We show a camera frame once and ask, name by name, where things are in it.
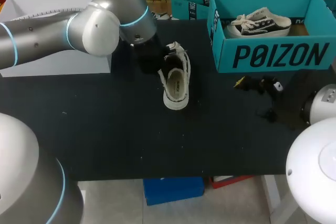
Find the table leg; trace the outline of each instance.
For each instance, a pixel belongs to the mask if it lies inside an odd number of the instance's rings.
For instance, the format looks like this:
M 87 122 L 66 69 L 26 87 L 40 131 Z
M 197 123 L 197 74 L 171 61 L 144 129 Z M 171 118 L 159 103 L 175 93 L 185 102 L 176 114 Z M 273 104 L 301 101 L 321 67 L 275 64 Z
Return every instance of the table leg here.
M 298 209 L 298 204 L 290 191 L 280 200 L 274 175 L 264 175 L 261 180 L 268 203 L 271 224 L 285 224 Z

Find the shoe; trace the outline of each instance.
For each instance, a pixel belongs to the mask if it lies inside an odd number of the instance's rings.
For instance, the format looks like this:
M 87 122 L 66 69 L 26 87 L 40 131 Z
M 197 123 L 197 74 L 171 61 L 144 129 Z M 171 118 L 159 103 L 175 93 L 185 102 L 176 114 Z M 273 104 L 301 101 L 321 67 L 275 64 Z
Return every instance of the shoe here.
M 271 13 L 266 7 L 247 15 L 239 15 L 224 29 L 226 38 L 284 37 L 289 33 L 291 21 Z
M 164 67 L 158 71 L 163 84 L 163 102 L 171 110 L 181 110 L 188 105 L 190 60 L 177 42 L 167 45 L 169 54 L 164 57 Z

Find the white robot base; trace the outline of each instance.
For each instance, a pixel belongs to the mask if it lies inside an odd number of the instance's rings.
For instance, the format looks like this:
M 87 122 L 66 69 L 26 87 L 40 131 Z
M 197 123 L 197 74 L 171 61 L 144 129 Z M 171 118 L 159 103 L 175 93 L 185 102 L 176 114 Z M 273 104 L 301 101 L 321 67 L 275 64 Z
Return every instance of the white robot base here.
M 23 122 L 0 114 L 0 223 L 78 224 L 83 199 Z

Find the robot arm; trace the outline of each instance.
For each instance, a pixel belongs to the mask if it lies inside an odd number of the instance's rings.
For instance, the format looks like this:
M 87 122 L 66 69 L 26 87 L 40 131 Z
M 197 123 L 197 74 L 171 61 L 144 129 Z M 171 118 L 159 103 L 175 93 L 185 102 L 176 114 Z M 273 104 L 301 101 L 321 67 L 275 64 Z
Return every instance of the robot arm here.
M 0 23 L 0 69 L 63 50 L 106 56 L 116 49 L 119 36 L 156 72 L 163 60 L 156 26 L 145 0 L 92 0 L 81 12 Z

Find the shoelace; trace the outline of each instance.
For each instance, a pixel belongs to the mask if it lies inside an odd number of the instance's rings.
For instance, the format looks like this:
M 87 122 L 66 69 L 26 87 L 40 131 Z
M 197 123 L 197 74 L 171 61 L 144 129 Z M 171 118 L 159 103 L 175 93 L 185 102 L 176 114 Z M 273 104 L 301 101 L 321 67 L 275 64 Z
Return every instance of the shoelace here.
M 259 24 L 256 24 L 254 21 L 246 19 L 245 14 L 239 15 L 236 20 L 231 22 L 231 25 L 241 25 L 242 29 L 249 29 L 254 28 L 255 26 L 259 26 Z

